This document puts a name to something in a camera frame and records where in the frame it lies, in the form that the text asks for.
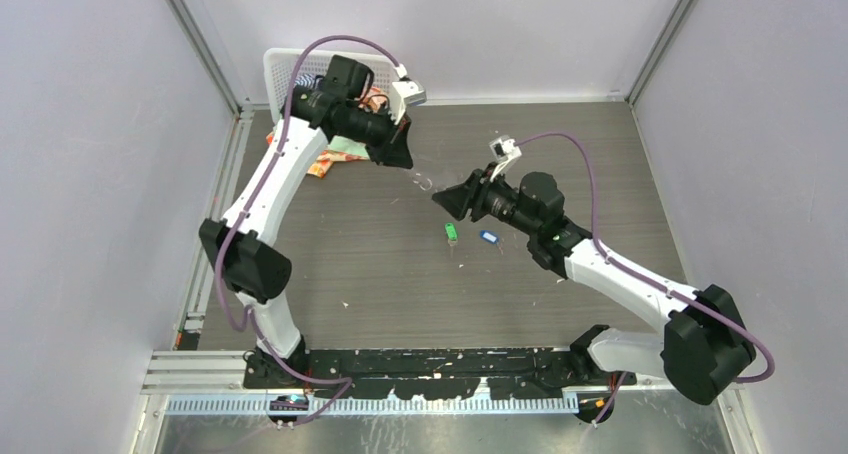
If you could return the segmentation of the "green key tag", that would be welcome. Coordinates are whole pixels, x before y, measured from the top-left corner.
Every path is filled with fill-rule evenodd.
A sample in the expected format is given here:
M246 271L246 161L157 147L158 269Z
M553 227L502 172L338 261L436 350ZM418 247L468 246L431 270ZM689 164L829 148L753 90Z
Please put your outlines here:
M458 242L458 233L453 223L444 225L445 234L450 245L456 245Z

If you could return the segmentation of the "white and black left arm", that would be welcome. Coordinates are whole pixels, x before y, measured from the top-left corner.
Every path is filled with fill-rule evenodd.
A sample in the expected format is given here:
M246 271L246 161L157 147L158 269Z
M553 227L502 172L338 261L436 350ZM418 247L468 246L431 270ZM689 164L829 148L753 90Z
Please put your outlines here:
M256 336L255 348L244 356L248 389L326 384L308 375L306 342L286 298L293 267L274 247L284 215L310 167L336 137L362 144L378 165L412 168L407 110L426 99L425 89L400 64L376 94L374 71L356 59L332 56L309 84L297 80L302 64L298 60L292 68L281 117L242 193L221 219L205 219L199 228L221 307L229 307L226 296L232 293L244 308L242 320L228 319L231 327L252 329ZM370 104L373 97L380 101L377 107Z

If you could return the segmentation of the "metal keyring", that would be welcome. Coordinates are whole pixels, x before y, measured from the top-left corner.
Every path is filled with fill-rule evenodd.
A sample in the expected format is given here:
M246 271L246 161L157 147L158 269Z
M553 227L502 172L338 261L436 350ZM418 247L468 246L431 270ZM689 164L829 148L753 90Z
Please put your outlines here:
M413 185L421 191L428 192L434 189L434 177L431 173L413 170L409 173L409 177Z

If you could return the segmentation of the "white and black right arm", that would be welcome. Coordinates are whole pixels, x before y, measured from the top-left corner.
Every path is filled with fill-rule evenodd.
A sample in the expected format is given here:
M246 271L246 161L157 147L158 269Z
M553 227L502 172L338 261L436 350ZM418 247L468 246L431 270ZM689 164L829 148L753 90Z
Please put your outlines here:
M756 360L729 292L680 284L618 255L565 215L565 196L550 174L531 172L512 187L476 169L431 198L457 221L491 216L527 235L527 250L542 269L607 296L652 328L646 334L607 327L586 337L570 359L584 384L628 371L664 378L688 400L708 405Z

